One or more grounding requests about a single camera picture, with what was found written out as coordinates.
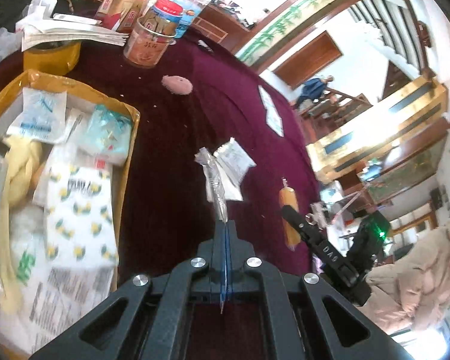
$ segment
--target pink object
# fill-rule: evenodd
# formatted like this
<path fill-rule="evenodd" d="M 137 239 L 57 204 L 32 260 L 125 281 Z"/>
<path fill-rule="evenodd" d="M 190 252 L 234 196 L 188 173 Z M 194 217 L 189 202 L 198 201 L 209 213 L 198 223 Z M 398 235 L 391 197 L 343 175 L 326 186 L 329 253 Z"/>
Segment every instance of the pink object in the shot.
<path fill-rule="evenodd" d="M 162 85 L 176 95 L 189 95 L 193 90 L 192 83 L 180 76 L 163 76 Z"/>

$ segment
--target dark red tablecloth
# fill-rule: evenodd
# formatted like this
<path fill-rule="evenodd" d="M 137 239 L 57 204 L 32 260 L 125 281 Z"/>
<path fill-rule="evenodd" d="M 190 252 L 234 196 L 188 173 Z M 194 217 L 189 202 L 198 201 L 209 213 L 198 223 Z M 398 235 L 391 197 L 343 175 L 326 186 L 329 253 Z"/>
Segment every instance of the dark red tablecloth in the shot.
<path fill-rule="evenodd" d="M 214 49 L 208 54 L 196 45 L 197 39 L 190 32 L 188 39 L 167 50 L 154 69 L 129 65 L 120 47 L 85 42 L 79 63 L 68 74 L 133 105 L 141 114 L 122 215 L 119 280 L 138 272 L 167 273 L 195 256 L 199 242 L 212 237 L 215 214 L 206 201 L 205 178 L 194 155 L 201 147 L 214 151 L 230 137 L 257 164 L 242 183 L 245 201 L 228 204 L 239 238 L 251 242 L 259 257 L 280 270 L 306 272 L 308 249 L 304 244 L 295 252 L 286 247 L 278 204 L 282 178 L 296 190 L 303 213 L 318 197 L 296 116 L 282 95 L 228 51 L 205 39 Z M 3 61 L 0 90 L 21 71 L 21 53 Z M 161 85 L 164 75 L 188 78 L 194 85 L 192 94 L 170 93 Z M 265 123 L 258 85 L 270 93 L 282 117 L 284 138 Z M 250 329 L 260 326 L 257 309 L 232 307 L 226 320 L 219 313 L 211 316 L 208 309 L 200 313 L 202 318 L 193 325 L 200 333 L 190 342 L 194 360 L 263 357 L 259 337 L 253 333 L 256 329 Z M 213 334 L 209 324 L 215 326 Z M 223 338 L 221 346 L 213 344 L 216 334 Z M 211 343 L 208 348 L 198 344 L 204 341 Z M 221 352 L 224 347 L 227 355 Z"/>

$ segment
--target beige puffer jacket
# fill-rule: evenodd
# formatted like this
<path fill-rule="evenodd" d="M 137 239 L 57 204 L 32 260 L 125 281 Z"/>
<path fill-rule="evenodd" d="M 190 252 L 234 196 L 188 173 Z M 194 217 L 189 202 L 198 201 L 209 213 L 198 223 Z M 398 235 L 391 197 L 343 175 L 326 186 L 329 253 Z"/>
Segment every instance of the beige puffer jacket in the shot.
<path fill-rule="evenodd" d="M 430 231 L 395 264 L 373 268 L 366 281 L 372 295 L 358 309 L 386 333 L 436 325 L 450 307 L 450 227 Z"/>

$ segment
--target red cap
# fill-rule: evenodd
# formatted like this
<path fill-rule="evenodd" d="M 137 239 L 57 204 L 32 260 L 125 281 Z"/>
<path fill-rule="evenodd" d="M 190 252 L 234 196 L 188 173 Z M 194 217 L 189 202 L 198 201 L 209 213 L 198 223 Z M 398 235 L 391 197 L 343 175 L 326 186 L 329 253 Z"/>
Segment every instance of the red cap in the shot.
<path fill-rule="evenodd" d="M 173 16 L 180 16 L 183 12 L 183 8 L 180 5 L 170 0 L 157 0 L 155 7 Z"/>

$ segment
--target blue jacket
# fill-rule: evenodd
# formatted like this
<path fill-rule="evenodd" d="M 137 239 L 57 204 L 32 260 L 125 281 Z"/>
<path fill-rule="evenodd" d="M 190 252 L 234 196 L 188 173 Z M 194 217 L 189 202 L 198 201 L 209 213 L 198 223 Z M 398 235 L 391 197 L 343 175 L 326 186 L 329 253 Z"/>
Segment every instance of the blue jacket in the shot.
<path fill-rule="evenodd" d="M 302 94 L 300 97 L 316 100 L 320 98 L 326 88 L 327 84 L 324 84 L 321 79 L 309 79 L 303 85 Z"/>

